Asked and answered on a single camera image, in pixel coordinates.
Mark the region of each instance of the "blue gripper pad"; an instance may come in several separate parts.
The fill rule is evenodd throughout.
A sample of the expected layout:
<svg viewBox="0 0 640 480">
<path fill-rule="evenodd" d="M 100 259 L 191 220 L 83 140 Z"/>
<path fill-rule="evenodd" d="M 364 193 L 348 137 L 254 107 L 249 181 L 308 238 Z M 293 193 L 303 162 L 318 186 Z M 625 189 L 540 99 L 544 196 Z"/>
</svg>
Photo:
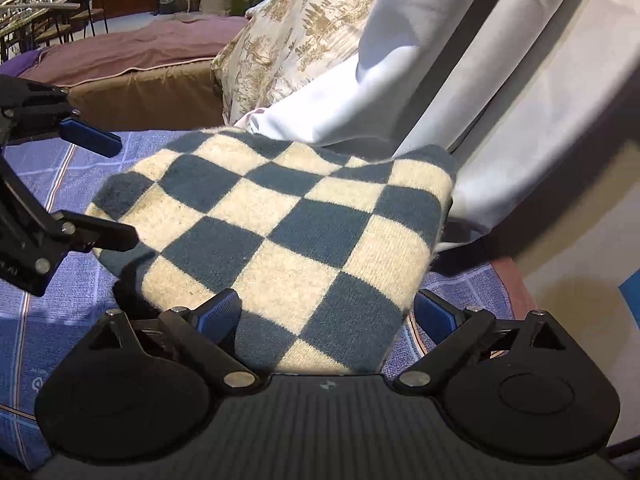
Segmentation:
<svg viewBox="0 0 640 480">
<path fill-rule="evenodd" d="M 75 119 L 60 121 L 58 135 L 66 142 L 103 156 L 116 156 L 122 149 L 122 140 L 119 136 L 93 128 Z"/>
<path fill-rule="evenodd" d="M 426 289 L 419 290 L 415 295 L 414 316 L 416 323 L 436 345 L 465 321 L 465 315 L 460 309 Z"/>
<path fill-rule="evenodd" d="M 212 343 L 220 343 L 238 325 L 242 300 L 226 288 L 191 312 L 190 323 Z"/>
</svg>

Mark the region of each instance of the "floral pillow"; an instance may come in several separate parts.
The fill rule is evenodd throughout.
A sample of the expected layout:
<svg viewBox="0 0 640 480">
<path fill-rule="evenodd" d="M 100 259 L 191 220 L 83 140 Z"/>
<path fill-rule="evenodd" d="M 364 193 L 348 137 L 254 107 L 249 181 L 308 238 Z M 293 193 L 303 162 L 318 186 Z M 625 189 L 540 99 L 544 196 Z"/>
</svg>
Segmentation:
<svg viewBox="0 0 640 480">
<path fill-rule="evenodd" d="M 375 0 L 270 0 L 211 62 L 223 118 L 269 107 L 351 57 Z"/>
</svg>

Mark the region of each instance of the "brown cushion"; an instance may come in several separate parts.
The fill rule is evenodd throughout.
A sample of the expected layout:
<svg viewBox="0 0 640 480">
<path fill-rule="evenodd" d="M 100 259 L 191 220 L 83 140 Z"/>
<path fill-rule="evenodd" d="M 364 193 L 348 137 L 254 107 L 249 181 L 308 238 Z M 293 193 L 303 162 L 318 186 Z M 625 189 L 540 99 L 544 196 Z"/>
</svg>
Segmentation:
<svg viewBox="0 0 640 480">
<path fill-rule="evenodd" d="M 60 29 L 60 36 L 64 36 L 65 34 L 71 31 L 71 25 L 59 25 L 58 28 Z M 53 40 L 57 37 L 58 37 L 58 31 L 56 30 L 56 27 L 52 27 L 46 30 L 45 32 L 43 32 L 42 34 L 40 34 L 39 36 L 36 36 L 35 42 L 43 43 L 44 41 Z"/>
<path fill-rule="evenodd" d="M 222 125 L 222 99 L 212 94 L 209 61 L 82 83 L 70 88 L 69 102 L 82 110 L 84 121 L 110 132 Z"/>
</svg>

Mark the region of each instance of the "metal screw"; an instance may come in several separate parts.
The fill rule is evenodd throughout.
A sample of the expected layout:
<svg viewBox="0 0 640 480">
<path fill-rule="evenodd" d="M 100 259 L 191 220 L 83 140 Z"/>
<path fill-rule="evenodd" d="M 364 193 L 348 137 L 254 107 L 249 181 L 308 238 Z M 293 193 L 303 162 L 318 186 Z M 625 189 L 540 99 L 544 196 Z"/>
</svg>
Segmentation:
<svg viewBox="0 0 640 480">
<path fill-rule="evenodd" d="M 231 372 L 222 379 L 230 388 L 246 388 L 255 383 L 255 377 L 249 372 Z"/>
<path fill-rule="evenodd" d="M 72 235 L 73 233 L 76 232 L 76 226 L 73 225 L 71 222 L 65 222 L 62 224 L 62 232 L 65 235 Z"/>
<path fill-rule="evenodd" d="M 189 320 L 189 316 L 191 315 L 191 309 L 185 306 L 174 306 L 169 309 L 171 312 L 175 312 L 178 316 L 180 316 L 185 321 Z"/>
<path fill-rule="evenodd" d="M 429 384 L 431 382 L 431 377 L 429 374 L 424 372 L 411 370 L 400 375 L 400 382 L 404 384 L 404 386 L 408 386 L 410 388 L 420 388 Z"/>
<path fill-rule="evenodd" d="M 51 270 L 51 264 L 46 258 L 38 258 L 35 267 L 38 274 L 46 274 Z"/>
</svg>

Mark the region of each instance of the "purple blanket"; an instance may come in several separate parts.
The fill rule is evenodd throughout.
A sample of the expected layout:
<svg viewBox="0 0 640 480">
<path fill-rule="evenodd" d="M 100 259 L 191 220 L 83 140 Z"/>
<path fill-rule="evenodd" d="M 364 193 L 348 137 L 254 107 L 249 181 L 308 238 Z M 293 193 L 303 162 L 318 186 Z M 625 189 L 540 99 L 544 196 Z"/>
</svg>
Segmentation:
<svg viewBox="0 0 640 480">
<path fill-rule="evenodd" d="M 22 72 L 36 65 L 41 50 L 30 50 L 20 56 L 12 57 L 9 61 L 0 64 L 0 74 L 19 76 Z"/>
<path fill-rule="evenodd" d="M 83 212 L 108 176 L 126 170 L 184 132 L 119 134 L 123 149 L 106 159 L 60 139 L 9 146 L 6 159 L 49 211 Z M 459 308 L 480 304 L 512 318 L 507 292 L 486 261 L 442 254 L 423 286 Z M 0 449 L 30 469 L 50 455 L 33 416 L 38 390 L 62 358 L 108 308 L 115 277 L 90 254 L 71 253 L 46 295 L 35 298 L 0 282 Z M 433 343 L 411 317 L 396 336 L 383 373 L 395 376 Z"/>
</svg>

